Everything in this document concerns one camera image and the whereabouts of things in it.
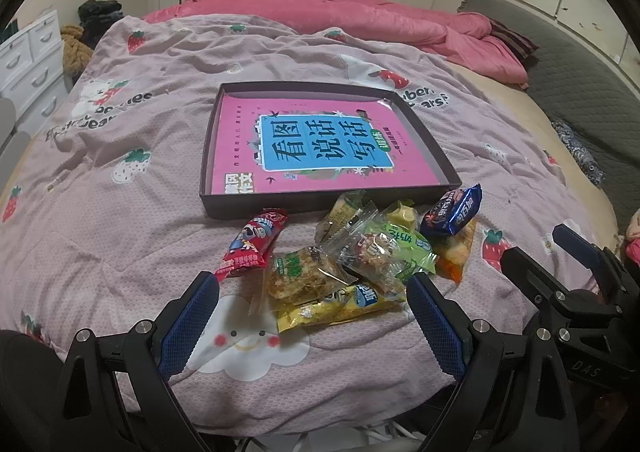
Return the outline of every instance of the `metal screw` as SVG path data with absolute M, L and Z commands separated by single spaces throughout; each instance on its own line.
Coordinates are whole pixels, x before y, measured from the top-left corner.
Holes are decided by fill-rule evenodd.
M 538 335 L 538 338 L 540 340 L 549 340 L 551 338 L 551 333 L 549 333 L 549 330 L 543 327 L 539 327 L 538 329 L 536 329 L 536 335 Z
M 153 326 L 154 325 L 150 320 L 141 320 L 136 324 L 136 332 L 142 334 L 149 333 Z
M 491 324 L 489 324 L 486 320 L 478 319 L 474 320 L 474 329 L 478 331 L 478 333 L 486 333 L 491 329 Z
M 78 342 L 86 342 L 87 340 L 89 340 L 90 336 L 91 331 L 89 331 L 88 329 L 81 329 L 78 333 L 76 333 L 76 340 Z

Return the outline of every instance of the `striped pillow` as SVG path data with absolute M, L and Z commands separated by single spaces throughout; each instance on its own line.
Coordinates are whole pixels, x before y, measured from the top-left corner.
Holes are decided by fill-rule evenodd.
M 491 22 L 490 35 L 500 39 L 506 44 L 507 48 L 513 52 L 513 55 L 515 55 L 520 62 L 524 62 L 529 55 L 539 48 L 539 46 L 535 45 L 526 37 L 504 26 L 500 21 L 493 19 L 489 19 L 489 21 Z

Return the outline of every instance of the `gray pillow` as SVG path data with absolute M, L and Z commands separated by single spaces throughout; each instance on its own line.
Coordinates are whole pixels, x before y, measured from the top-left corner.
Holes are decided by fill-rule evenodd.
M 504 23 L 540 48 L 524 61 L 530 97 L 561 119 L 596 159 L 622 233 L 640 207 L 640 102 L 619 77 L 580 42 L 509 0 L 464 0 L 459 12 Z

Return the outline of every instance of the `blue gripper pad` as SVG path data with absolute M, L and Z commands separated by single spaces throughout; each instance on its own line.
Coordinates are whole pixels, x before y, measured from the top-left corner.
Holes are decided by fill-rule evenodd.
M 418 321 L 431 351 L 436 356 L 440 369 L 453 376 L 457 381 L 462 380 L 465 376 L 469 356 L 465 357 L 466 353 L 463 352 L 462 341 L 416 275 L 409 278 L 407 282 L 406 297 L 414 312 L 415 320 Z
M 158 370 L 165 380 L 168 380 L 173 374 L 179 374 L 184 370 L 184 366 L 187 365 L 187 361 L 194 347 L 196 347 L 196 343 L 198 343 L 198 339 L 202 335 L 213 310 L 218 305 L 220 285 L 212 273 L 206 273 L 206 278 L 192 294 L 175 323 L 162 340 L 162 354 Z
M 582 266 L 596 270 L 600 266 L 600 252 L 590 242 L 582 239 L 567 225 L 556 225 L 553 231 L 554 242 Z

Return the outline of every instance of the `red snack wrapper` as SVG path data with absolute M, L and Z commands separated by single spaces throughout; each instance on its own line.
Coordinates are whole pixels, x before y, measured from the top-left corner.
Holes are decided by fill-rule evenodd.
M 236 270 L 266 268 L 269 248 L 286 222 L 285 210 L 266 208 L 244 225 L 214 274 L 218 281 Z

